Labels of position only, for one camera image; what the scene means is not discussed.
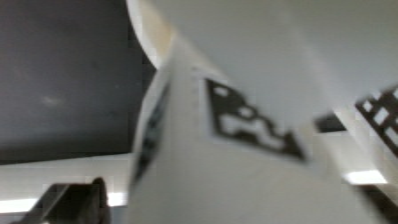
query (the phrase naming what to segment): gray ceiling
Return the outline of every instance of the gray ceiling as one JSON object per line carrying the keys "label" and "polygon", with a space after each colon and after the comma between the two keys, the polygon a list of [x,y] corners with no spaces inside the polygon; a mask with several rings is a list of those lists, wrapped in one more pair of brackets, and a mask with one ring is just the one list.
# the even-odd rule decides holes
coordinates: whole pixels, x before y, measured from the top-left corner
{"label": "gray ceiling", "polygon": [[126,153],[154,72],[122,2],[0,3],[0,164]]}

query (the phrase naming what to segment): printed tag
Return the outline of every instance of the printed tag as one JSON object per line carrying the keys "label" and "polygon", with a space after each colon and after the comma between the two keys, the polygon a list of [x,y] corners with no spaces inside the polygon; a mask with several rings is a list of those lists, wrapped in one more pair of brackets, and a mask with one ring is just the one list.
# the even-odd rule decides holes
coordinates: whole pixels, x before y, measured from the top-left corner
{"label": "printed tag", "polygon": [[355,104],[355,108],[398,156],[398,87],[373,93],[373,97]]}
{"label": "printed tag", "polygon": [[277,132],[270,119],[247,104],[240,92],[215,81],[206,79],[204,82],[217,135],[256,146],[266,152],[304,160],[291,132]]}

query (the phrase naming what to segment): dark ceiling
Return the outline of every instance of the dark ceiling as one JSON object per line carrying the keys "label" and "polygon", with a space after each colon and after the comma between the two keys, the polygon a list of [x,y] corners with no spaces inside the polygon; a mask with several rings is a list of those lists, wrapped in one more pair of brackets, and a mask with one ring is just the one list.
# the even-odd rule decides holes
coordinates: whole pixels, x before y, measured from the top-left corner
{"label": "dark ceiling", "polygon": [[129,152],[153,73],[122,1],[2,1],[0,164]]}

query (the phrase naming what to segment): light strip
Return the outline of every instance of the light strip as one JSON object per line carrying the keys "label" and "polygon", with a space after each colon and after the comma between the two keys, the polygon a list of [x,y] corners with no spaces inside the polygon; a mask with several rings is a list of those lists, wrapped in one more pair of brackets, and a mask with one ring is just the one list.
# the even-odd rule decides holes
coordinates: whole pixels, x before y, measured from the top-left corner
{"label": "light strip", "polygon": [[[28,212],[37,198],[0,201],[0,213]],[[126,193],[108,193],[108,206],[126,205]]]}
{"label": "light strip", "polygon": [[378,170],[368,170],[368,171],[346,173],[344,179],[353,185],[387,184],[387,180]]}

